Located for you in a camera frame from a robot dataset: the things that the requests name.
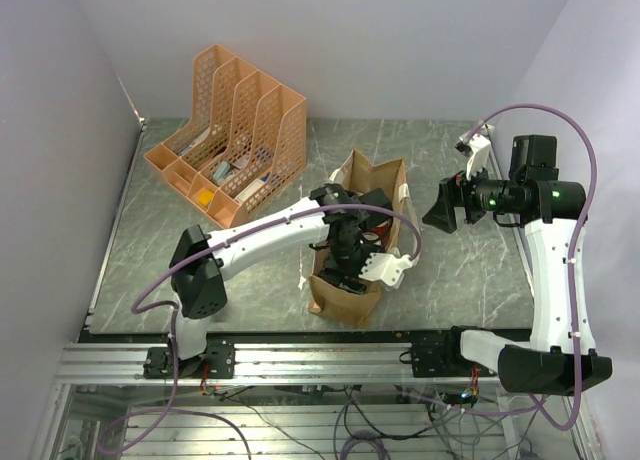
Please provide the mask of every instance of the table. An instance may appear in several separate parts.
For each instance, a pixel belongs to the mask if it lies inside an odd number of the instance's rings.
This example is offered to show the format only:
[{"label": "table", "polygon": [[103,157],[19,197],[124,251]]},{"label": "table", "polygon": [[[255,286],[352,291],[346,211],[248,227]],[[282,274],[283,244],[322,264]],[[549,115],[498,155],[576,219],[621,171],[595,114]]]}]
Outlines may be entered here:
[{"label": "table", "polygon": [[[182,231],[196,223],[214,228],[206,217],[153,175],[143,155],[184,126],[184,119],[149,119],[132,162],[123,203],[92,303],[90,331],[162,333],[169,310],[134,316],[135,296],[168,267]],[[440,179],[462,169],[465,158],[453,147],[471,122],[309,119],[306,170],[276,196],[259,216],[296,202],[321,185],[357,147],[374,162],[404,156],[411,196],[419,215],[437,196]],[[371,316],[372,330],[448,329],[452,325],[530,328],[533,300],[513,229],[499,228],[489,217],[447,235],[422,226],[420,263],[400,289],[386,293]],[[408,252],[411,239],[401,235]],[[216,314],[211,331],[327,332],[353,327],[307,312],[313,252],[299,248],[275,255],[227,282],[227,306]],[[275,282],[274,278],[284,278]],[[168,283],[149,301],[171,298]]]}]

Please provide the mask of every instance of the desk organizer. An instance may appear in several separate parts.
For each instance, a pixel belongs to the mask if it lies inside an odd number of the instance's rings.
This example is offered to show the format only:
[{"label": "desk organizer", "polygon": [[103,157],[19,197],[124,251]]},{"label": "desk organizer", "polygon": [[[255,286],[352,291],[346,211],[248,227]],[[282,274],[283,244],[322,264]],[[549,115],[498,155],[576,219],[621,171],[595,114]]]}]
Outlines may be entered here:
[{"label": "desk organizer", "polygon": [[246,223],[306,166],[306,99],[229,50],[193,61],[191,119],[145,159],[222,228]]}]

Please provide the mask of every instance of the gray table surface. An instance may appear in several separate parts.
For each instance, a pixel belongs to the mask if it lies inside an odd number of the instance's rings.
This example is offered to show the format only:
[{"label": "gray table surface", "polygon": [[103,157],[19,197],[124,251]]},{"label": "gray table surface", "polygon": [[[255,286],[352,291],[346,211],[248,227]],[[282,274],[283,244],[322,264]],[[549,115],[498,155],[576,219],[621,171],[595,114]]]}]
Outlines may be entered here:
[{"label": "gray table surface", "polygon": [[[134,316],[131,304],[166,270],[185,228],[196,223],[205,231],[214,228],[156,178],[143,158],[185,124],[183,119],[148,120],[98,285],[92,333],[168,331],[168,309]],[[465,158],[453,147],[470,126],[471,122],[310,119],[306,170],[258,215],[274,213],[306,196],[357,147],[376,163],[405,157],[411,196],[421,216],[435,201],[440,179],[464,167]],[[371,330],[531,327],[533,300],[513,230],[498,228],[489,217],[472,227],[458,219],[459,229],[453,235],[421,227],[420,262],[408,271],[399,290],[385,293],[371,316]],[[410,240],[410,234],[401,234],[403,251],[408,251]],[[300,248],[237,275],[226,284],[229,301],[213,317],[210,330],[353,330],[307,312],[308,283],[300,288],[300,278],[310,274],[311,261],[312,251]],[[171,297],[165,282],[149,301]]]}]

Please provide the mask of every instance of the yellow object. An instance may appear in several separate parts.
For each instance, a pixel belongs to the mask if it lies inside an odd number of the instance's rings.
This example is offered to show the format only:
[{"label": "yellow object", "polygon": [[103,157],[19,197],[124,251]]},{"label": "yellow object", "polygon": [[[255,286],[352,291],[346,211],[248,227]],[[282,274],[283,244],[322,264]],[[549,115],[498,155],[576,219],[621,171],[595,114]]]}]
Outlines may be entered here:
[{"label": "yellow object", "polygon": [[203,190],[198,194],[198,201],[205,207],[209,206],[211,200],[213,200],[213,192],[211,190]]}]

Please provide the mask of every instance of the white wall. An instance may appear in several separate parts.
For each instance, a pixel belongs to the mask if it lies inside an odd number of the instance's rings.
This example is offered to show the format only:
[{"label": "white wall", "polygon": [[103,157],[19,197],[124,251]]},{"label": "white wall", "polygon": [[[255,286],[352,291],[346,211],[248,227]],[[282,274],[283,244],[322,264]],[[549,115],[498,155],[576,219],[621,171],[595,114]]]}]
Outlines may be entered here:
[{"label": "white wall", "polygon": [[[599,166],[587,223],[585,282],[589,318],[613,378],[589,392],[608,458],[637,458],[640,400],[640,9],[638,0],[569,0],[513,102],[538,102],[570,114],[590,135]],[[498,122],[500,164],[511,138],[558,136],[561,178],[588,183],[588,161],[570,127],[542,113]]]},{"label": "white wall", "polygon": [[464,119],[508,101],[566,0],[80,0],[142,116],[189,116],[222,43],[310,115]]},{"label": "white wall", "polygon": [[139,130],[77,0],[0,0],[0,445],[26,458]]}]

